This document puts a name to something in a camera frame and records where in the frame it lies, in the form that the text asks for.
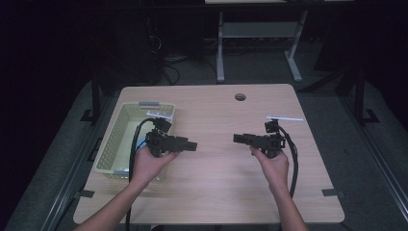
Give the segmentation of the grey metal desk frame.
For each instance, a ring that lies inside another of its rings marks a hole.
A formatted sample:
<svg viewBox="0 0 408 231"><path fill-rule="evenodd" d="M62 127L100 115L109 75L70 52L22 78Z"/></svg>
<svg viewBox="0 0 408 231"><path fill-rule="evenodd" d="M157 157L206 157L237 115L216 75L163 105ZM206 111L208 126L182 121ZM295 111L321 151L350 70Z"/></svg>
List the grey metal desk frame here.
<svg viewBox="0 0 408 231"><path fill-rule="evenodd" d="M291 48L284 52L293 76L300 83L301 74L294 55L299 44L308 12L303 11L297 21L288 22L225 22L219 14L217 29L217 82L225 81L223 61L223 41L225 39L292 39Z"/></svg>

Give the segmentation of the pale green plastic basket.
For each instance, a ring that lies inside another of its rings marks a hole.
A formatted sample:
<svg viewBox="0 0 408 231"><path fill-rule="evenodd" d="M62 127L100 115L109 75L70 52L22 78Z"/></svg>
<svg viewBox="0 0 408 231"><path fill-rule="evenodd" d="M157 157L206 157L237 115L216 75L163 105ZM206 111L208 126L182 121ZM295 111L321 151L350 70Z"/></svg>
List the pale green plastic basket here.
<svg viewBox="0 0 408 231"><path fill-rule="evenodd" d="M137 127L147 118L173 122L175 105L164 102L125 102L114 116L100 145L94 170L108 178L127 179L131 146Z"/></svg>

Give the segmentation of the person's left hand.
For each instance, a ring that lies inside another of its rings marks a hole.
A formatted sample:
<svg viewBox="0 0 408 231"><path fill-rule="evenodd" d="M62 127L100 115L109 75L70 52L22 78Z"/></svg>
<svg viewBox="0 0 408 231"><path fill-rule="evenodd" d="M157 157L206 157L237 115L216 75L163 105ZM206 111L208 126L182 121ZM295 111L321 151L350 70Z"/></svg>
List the person's left hand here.
<svg viewBox="0 0 408 231"><path fill-rule="evenodd" d="M170 152L164 157L154 157L148 147L143 147L136 154L133 175L129 186L140 191L145 189L162 169L178 155L178 152Z"/></svg>

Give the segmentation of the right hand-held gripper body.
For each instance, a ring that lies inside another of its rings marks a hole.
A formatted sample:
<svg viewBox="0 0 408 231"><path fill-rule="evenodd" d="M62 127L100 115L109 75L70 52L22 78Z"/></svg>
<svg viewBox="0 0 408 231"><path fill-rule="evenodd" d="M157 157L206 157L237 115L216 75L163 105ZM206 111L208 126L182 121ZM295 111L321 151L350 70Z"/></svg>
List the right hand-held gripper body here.
<svg viewBox="0 0 408 231"><path fill-rule="evenodd" d="M267 115L268 122L265 123L266 134L264 136L258 136L254 145L261 149L268 158L275 158L277 154L286 147L289 146L292 156L296 158L297 148L289 135L289 133L279 124L280 120L287 121L302 121L302 118L284 117Z"/></svg>

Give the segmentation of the black metal stand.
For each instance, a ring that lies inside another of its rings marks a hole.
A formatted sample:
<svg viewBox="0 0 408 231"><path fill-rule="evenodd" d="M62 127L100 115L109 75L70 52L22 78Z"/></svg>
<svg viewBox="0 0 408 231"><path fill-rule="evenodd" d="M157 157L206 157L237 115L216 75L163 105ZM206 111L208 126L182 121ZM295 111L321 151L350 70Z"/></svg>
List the black metal stand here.
<svg viewBox="0 0 408 231"><path fill-rule="evenodd" d="M353 114L361 126L378 123L379 119L372 109L364 108L365 75L361 67L354 68L354 106Z"/></svg>
<svg viewBox="0 0 408 231"><path fill-rule="evenodd" d="M85 110L81 120L95 124L101 114L99 77L96 71L91 75L91 108Z"/></svg>

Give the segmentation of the person's right hand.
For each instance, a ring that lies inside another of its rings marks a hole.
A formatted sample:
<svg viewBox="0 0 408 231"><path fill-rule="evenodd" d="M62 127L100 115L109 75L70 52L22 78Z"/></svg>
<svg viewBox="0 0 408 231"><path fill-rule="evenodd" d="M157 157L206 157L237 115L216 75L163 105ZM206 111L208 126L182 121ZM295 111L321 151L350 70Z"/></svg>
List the person's right hand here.
<svg viewBox="0 0 408 231"><path fill-rule="evenodd" d="M250 146L250 151L259 161L272 194L288 194L289 160L286 154L283 151L279 151L274 158L269 159L258 148Z"/></svg>

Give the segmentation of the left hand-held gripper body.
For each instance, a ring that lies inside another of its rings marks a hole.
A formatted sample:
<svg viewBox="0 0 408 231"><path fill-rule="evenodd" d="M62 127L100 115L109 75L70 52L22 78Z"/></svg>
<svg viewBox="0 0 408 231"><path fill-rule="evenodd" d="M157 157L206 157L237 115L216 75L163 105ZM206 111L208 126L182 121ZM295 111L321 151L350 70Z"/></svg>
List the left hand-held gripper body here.
<svg viewBox="0 0 408 231"><path fill-rule="evenodd" d="M171 116L153 111L148 111L146 114L153 123L153 129L146 134L145 142L154 157L161 157L165 152L163 142L171 128Z"/></svg>

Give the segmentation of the aluminium rail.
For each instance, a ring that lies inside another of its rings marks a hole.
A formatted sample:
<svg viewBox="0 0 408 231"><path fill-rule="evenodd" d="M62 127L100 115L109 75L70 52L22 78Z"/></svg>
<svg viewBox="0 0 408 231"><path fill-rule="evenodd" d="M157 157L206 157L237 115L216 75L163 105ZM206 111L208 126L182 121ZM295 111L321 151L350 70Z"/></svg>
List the aluminium rail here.
<svg viewBox="0 0 408 231"><path fill-rule="evenodd" d="M374 139L369 130L361 122L359 122L354 115L350 100L341 97L340 102L342 103L348 117L356 127L364 144L369 150L371 158L373 159L375 166L378 168L379 174L383 179L383 182L386 185L387 189L389 190L398 210L401 212L404 219L408 222L408 194L402 189L399 182L395 178L395 175L393 174L389 165L386 163L386 160L382 156L382 152L374 142Z"/></svg>
<svg viewBox="0 0 408 231"><path fill-rule="evenodd" d="M50 194L40 231L56 231L76 194L82 193L115 103L110 97L95 104L88 98L74 102L41 163L40 183Z"/></svg>

